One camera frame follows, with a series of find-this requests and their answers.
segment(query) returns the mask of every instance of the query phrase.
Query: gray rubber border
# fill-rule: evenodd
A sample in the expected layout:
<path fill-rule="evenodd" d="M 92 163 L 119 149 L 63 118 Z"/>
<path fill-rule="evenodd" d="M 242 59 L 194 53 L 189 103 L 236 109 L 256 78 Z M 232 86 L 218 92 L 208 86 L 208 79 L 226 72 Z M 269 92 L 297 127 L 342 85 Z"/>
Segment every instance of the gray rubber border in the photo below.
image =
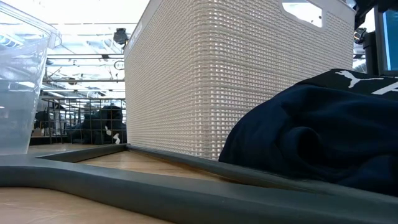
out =
<path fill-rule="evenodd" d="M 394 203 L 71 163 L 123 150 L 0 156 L 0 187 L 58 190 L 174 223 L 398 223 Z"/>
<path fill-rule="evenodd" d="M 173 162 L 180 162 L 192 167 L 217 174 L 242 184 L 255 185 L 260 187 L 297 190 L 316 194 L 338 195 L 345 197 L 360 198 L 362 200 L 371 200 L 378 202 L 387 202 L 398 204 L 397 197 L 368 192 L 365 190 L 353 189 L 316 180 L 294 180 L 282 177 L 277 174 L 271 174 L 264 171 L 249 169 L 245 167 L 226 164 L 209 159 L 202 159 L 185 154 L 148 149 L 144 147 L 126 145 L 130 151 L 137 151 L 150 156 L 166 159 Z"/>

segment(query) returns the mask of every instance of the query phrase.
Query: metal wire cage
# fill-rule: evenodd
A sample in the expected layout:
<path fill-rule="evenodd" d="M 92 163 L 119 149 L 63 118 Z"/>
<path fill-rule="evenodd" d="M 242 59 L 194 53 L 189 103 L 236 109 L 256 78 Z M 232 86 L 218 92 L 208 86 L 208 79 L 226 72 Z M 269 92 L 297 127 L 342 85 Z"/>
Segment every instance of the metal wire cage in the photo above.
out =
<path fill-rule="evenodd" d="M 50 144 L 121 144 L 126 137 L 124 98 L 44 98 L 47 107 L 35 115 L 34 129 Z"/>

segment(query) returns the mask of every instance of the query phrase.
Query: wooden surface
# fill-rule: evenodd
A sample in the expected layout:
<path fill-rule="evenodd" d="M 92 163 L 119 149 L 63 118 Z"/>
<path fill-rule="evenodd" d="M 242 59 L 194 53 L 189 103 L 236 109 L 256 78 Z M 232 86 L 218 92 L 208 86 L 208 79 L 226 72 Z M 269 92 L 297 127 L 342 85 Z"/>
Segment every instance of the wooden surface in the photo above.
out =
<path fill-rule="evenodd" d="M 195 169 L 184 164 L 169 162 L 163 159 L 139 154 L 137 152 L 118 152 L 107 156 L 89 159 L 80 163 L 122 170 L 132 170 L 148 174 L 172 175 L 176 177 L 212 181 L 229 181 L 218 175 Z"/>
<path fill-rule="evenodd" d="M 80 144 L 31 146 L 28 153 L 68 151 L 88 147 L 95 146 Z M 137 152 L 124 151 L 80 163 L 150 174 L 229 181 L 183 164 L 157 159 Z M 167 222 L 53 190 L 0 188 L 0 223 L 147 224 Z"/>
<path fill-rule="evenodd" d="M 89 147 L 98 147 L 94 145 L 83 145 L 83 144 L 47 144 L 47 145 L 38 145 L 38 146 L 29 146 L 27 153 L 35 153 L 35 152 L 62 152 L 68 150 L 76 150 L 76 149 L 86 149 Z"/>
<path fill-rule="evenodd" d="M 0 188 L 0 223 L 163 224 L 168 222 L 54 190 Z"/>

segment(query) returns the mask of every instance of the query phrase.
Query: navy blue fabric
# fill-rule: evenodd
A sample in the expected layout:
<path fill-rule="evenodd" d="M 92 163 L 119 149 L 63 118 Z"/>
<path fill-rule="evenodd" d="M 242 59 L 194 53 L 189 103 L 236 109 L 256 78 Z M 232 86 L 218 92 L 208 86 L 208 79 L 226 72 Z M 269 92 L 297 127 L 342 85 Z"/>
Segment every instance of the navy blue fabric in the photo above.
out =
<path fill-rule="evenodd" d="M 246 114 L 219 161 L 398 196 L 398 102 L 295 85 Z"/>

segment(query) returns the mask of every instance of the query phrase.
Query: ceiling light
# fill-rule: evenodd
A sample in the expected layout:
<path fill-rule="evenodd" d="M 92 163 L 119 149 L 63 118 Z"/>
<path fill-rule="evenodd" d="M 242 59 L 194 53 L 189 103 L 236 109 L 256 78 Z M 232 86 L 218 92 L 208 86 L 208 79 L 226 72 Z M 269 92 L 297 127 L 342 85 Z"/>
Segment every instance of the ceiling light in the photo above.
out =
<path fill-rule="evenodd" d="M 80 102 L 89 102 L 90 100 L 86 100 L 86 99 L 79 99 L 77 98 L 76 101 L 80 101 Z"/>
<path fill-rule="evenodd" d="M 74 91 L 74 90 L 63 90 L 63 89 L 61 89 L 61 90 L 43 90 L 43 91 L 46 91 L 46 92 L 62 92 L 62 91 L 69 91 L 69 92 L 71 92 L 71 91 Z"/>
<path fill-rule="evenodd" d="M 48 55 L 47 58 L 49 60 L 70 60 L 70 59 L 84 59 L 84 60 L 89 60 L 89 59 L 124 59 L 123 54 L 103 54 L 103 55 L 98 55 L 98 54 L 80 54 L 80 55 L 73 55 L 73 54 L 64 54 L 64 55 Z"/>
<path fill-rule="evenodd" d="M 99 91 L 108 91 L 108 90 L 88 90 L 88 89 L 84 89 L 84 90 L 77 90 L 77 91 L 84 91 L 84 92 L 99 92 Z"/>
<path fill-rule="evenodd" d="M 58 94 L 58 93 L 49 92 L 49 94 L 51 94 L 53 96 L 57 96 L 57 97 L 64 97 L 63 95 Z"/>

